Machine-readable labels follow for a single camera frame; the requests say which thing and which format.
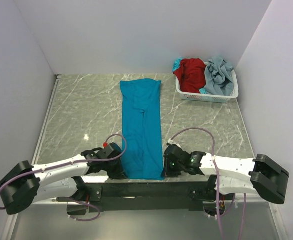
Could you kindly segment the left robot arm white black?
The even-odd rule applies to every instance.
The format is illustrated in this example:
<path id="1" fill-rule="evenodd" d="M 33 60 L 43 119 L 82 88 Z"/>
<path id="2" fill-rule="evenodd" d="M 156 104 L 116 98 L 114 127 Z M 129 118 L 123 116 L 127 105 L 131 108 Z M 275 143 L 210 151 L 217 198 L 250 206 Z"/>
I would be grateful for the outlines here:
<path id="1" fill-rule="evenodd" d="M 126 179 L 121 162 L 125 152 L 112 142 L 54 163 L 31 165 L 22 161 L 0 181 L 0 210 L 15 215 L 33 203 L 52 198 L 92 200 L 93 191 L 83 177 L 105 171 L 110 179 Z"/>

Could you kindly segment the blue t shirt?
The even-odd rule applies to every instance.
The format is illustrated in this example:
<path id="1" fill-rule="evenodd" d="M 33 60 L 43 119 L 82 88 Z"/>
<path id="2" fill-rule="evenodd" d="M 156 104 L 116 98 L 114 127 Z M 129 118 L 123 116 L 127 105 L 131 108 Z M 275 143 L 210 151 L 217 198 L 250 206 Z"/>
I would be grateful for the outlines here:
<path id="1" fill-rule="evenodd" d="M 129 179 L 164 179 L 161 84 L 150 78 L 120 82 L 122 143 L 127 147 L 121 161 Z"/>

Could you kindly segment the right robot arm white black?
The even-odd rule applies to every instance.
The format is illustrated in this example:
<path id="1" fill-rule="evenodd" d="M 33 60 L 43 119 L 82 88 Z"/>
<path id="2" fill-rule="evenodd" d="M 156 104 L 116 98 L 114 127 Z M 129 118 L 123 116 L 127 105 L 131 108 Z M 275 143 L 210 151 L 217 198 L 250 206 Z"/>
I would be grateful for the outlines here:
<path id="1" fill-rule="evenodd" d="M 164 152 L 164 169 L 169 178 L 182 172 L 190 175 L 216 176 L 214 189 L 221 195 L 252 194 L 267 202 L 285 202 L 289 172 L 264 154 L 255 158 L 212 156 L 194 151 L 188 153 L 178 145 L 169 144 Z"/>

